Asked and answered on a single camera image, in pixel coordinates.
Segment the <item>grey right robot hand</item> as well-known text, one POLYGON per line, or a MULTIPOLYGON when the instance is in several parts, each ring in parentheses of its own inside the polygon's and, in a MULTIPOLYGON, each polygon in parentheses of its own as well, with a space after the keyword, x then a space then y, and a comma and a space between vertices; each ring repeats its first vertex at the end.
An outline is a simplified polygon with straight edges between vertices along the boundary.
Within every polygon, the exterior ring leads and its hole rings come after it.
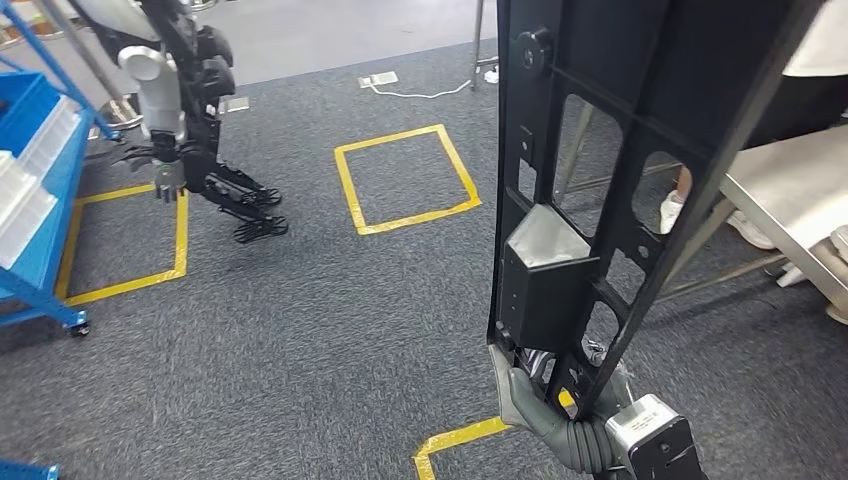
POLYGON ((608 419, 634 402, 624 365, 616 366, 589 417, 575 420, 538 398, 527 374, 514 368, 498 346, 489 344, 487 349, 504 424, 534 433, 562 465, 574 472, 591 474, 595 479, 634 477, 615 452, 617 443, 605 429, 608 419))

